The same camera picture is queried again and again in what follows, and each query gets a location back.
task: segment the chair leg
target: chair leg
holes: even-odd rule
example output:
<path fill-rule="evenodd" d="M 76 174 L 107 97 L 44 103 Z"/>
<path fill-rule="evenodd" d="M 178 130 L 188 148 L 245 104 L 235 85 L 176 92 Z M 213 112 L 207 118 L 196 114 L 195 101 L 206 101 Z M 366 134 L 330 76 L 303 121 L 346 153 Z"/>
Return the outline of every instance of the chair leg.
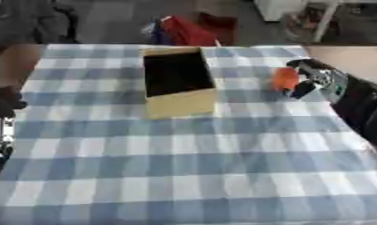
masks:
<path fill-rule="evenodd" d="M 76 40 L 76 36 L 77 36 L 77 26 L 79 23 L 79 17 L 77 16 L 75 10 L 70 7 L 69 8 L 64 7 L 64 6 L 60 7 L 60 5 L 56 5 L 54 9 L 57 12 L 65 15 L 68 19 L 69 26 L 68 26 L 66 38 L 68 40 L 72 40 L 73 42 L 78 42 Z"/>

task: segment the table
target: table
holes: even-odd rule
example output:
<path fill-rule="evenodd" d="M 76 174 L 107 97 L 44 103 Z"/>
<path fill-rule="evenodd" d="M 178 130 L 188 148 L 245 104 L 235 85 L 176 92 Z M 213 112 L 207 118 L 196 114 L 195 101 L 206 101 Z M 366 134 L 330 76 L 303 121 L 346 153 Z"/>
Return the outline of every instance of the table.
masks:
<path fill-rule="evenodd" d="M 377 224 L 377 155 L 318 92 L 272 72 L 297 46 L 203 48 L 213 114 L 144 115 L 140 49 L 51 45 L 23 87 L 2 224 Z"/>

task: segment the orange ball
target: orange ball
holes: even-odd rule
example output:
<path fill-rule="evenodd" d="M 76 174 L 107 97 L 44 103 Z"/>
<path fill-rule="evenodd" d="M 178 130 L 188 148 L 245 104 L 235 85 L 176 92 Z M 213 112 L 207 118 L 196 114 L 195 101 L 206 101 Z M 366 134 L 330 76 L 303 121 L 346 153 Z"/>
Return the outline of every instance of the orange ball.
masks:
<path fill-rule="evenodd" d="M 276 91 L 293 90 L 299 84 L 299 74 L 291 67 L 278 68 L 273 78 L 273 88 Z"/>

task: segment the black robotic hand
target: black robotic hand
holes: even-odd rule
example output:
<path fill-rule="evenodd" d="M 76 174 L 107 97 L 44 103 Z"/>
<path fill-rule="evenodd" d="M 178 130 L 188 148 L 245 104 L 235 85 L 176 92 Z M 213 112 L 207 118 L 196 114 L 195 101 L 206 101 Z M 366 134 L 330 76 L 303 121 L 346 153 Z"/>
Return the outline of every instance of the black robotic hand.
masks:
<path fill-rule="evenodd" d="M 10 86 L 0 88 L 0 119 L 14 118 L 15 110 L 26 108 L 26 102 L 21 98 L 22 95 Z"/>
<path fill-rule="evenodd" d="M 13 152 L 14 111 L 26 107 L 21 98 L 12 87 L 0 88 L 0 171 Z"/>

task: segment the red bag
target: red bag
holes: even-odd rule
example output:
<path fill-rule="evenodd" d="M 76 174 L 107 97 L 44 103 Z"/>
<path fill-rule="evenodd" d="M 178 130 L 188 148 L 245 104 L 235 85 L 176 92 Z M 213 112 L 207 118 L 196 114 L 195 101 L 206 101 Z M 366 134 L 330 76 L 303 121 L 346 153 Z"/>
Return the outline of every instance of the red bag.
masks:
<path fill-rule="evenodd" d="M 177 46 L 216 46 L 214 34 L 184 18 L 167 18 L 162 22 L 162 28 Z"/>

